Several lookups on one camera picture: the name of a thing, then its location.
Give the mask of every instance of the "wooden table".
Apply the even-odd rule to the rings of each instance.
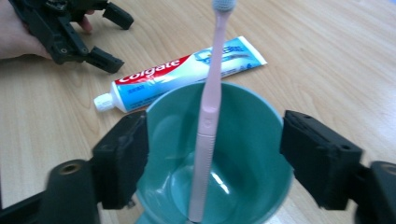
[[[90,35],[125,61],[110,76],[87,63],[55,64],[36,56],[0,61],[0,156],[4,206],[45,188],[49,170],[91,149],[124,116],[98,113],[93,98],[112,80],[212,45],[210,1],[121,1],[135,19],[128,31],[96,12]],[[362,163],[396,162],[396,5],[372,1],[239,1],[227,38],[244,36],[268,64],[224,80],[286,109],[313,116],[365,149]],[[142,207],[103,211],[102,223],[134,223]],[[320,210],[294,181],[268,223],[353,223],[347,211]]]

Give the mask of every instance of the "toothbrush bristles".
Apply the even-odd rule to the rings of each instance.
[[[213,0],[212,7],[220,12],[232,11],[236,5],[236,0]]]

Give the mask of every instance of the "white cap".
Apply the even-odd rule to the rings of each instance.
[[[114,108],[113,105],[113,97],[110,93],[105,93],[96,97],[93,102],[95,103],[96,109],[99,112],[107,111],[109,109]]]

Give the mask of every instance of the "plastic cup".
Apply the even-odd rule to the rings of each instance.
[[[148,108],[149,156],[137,223],[188,221],[204,83],[169,91]],[[282,119],[256,93],[222,83],[219,127],[202,223],[263,223],[282,204],[291,168],[279,153]]]

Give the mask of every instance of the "toothbrush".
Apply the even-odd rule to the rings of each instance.
[[[204,216],[207,184],[212,163],[213,149],[219,123],[221,104],[221,60],[227,20],[236,0],[213,0],[216,29],[212,57],[198,118],[198,132],[195,145],[194,170],[192,176],[189,221],[201,222]]]

